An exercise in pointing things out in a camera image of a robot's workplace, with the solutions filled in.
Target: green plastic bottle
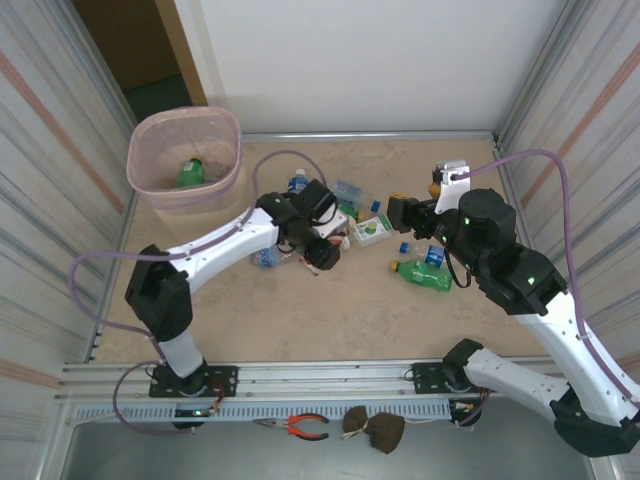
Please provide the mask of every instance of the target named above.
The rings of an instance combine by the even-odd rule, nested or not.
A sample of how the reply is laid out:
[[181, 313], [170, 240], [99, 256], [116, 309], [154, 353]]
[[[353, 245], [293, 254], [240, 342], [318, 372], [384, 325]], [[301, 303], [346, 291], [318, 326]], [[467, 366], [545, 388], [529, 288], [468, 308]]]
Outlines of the green plastic bottle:
[[193, 187], [204, 183], [204, 168], [202, 160], [193, 157], [185, 163], [178, 174], [177, 188]]
[[399, 273], [409, 283], [433, 288], [439, 292], [451, 290], [451, 274], [446, 268], [435, 268], [423, 262], [391, 262], [391, 271]]

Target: plastic bottle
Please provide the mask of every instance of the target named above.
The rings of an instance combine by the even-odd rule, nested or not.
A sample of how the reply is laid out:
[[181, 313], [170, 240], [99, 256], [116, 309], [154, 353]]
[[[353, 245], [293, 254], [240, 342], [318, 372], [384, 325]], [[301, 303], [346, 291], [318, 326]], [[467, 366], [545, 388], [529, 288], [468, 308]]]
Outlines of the plastic bottle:
[[436, 268], [440, 268], [442, 265], [446, 266], [446, 260], [444, 259], [444, 249], [436, 245], [430, 245], [425, 242], [419, 242], [412, 245], [408, 242], [402, 242], [400, 244], [399, 252], [401, 255], [401, 259], [407, 258], [408, 260], [413, 261], [419, 260]]
[[451, 290], [451, 274], [448, 270], [432, 267], [419, 261], [391, 262], [391, 271], [399, 273], [407, 282], [439, 292]]
[[198, 157], [193, 157], [186, 162], [178, 173], [178, 181], [176, 182], [177, 188], [193, 187], [204, 183], [204, 167], [202, 166], [202, 160]]
[[296, 174], [289, 179], [287, 193], [300, 193], [307, 185], [309, 185], [307, 172], [303, 168], [299, 168], [296, 170]]
[[298, 254], [295, 251], [283, 253], [278, 250], [276, 245], [269, 248], [263, 248], [255, 253], [252, 253], [249, 257], [251, 264], [260, 268], [274, 268], [278, 265], [292, 262], [296, 259]]

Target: green floor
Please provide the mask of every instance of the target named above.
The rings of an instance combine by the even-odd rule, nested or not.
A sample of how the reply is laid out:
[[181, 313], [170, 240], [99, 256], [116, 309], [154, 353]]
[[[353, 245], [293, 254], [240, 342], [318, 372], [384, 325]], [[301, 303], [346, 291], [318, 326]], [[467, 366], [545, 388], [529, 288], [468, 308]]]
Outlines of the green floor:
[[193, 105], [182, 75], [134, 88], [124, 96], [139, 122], [154, 113]]

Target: beige floor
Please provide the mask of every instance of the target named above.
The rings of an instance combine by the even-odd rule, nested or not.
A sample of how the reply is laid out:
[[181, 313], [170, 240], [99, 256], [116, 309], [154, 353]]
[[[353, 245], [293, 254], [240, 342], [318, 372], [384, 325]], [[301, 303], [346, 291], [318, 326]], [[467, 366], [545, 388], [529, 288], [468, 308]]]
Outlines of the beige floor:
[[[351, 181], [380, 200], [392, 191], [427, 198], [431, 170], [440, 160], [462, 158], [472, 168], [492, 161], [489, 144], [480, 140], [269, 143], [245, 146], [247, 167], [281, 148], [310, 155], [330, 184], [338, 178]], [[306, 165], [295, 157], [274, 158], [260, 172], [261, 192], [283, 191], [299, 167]], [[472, 185], [502, 192], [496, 171]], [[176, 231], [182, 241], [140, 201], [126, 251], [138, 252], [150, 243], [168, 248], [189, 239], [188, 229]], [[260, 270], [240, 261], [193, 297], [195, 341], [210, 361], [439, 357], [464, 337], [502, 355], [545, 354], [528, 330], [486, 300], [475, 284], [438, 293], [389, 272], [389, 261], [397, 258], [405, 240], [412, 240], [410, 234], [344, 252], [340, 262], [319, 277], [297, 263]], [[109, 319], [141, 325], [123, 298], [132, 268], [132, 262], [125, 262], [120, 269]], [[97, 361], [130, 363], [154, 357], [141, 336], [109, 328]]]

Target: gray panel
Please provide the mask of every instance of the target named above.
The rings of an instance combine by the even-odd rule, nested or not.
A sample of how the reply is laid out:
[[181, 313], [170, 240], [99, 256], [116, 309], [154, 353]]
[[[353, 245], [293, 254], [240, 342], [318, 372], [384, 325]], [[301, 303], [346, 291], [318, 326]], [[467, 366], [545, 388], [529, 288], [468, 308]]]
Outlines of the gray panel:
[[194, 436], [179, 438], [142, 437], [122, 425], [83, 425], [74, 434], [62, 478], [593, 478], [587, 459], [565, 445], [548, 422], [504, 398], [489, 402], [474, 431], [458, 431], [448, 422], [407, 425], [390, 455], [371, 448], [364, 434], [341, 441], [340, 422], [306, 422], [304, 427], [328, 431], [331, 437], [305, 442], [246, 422], [209, 424]]

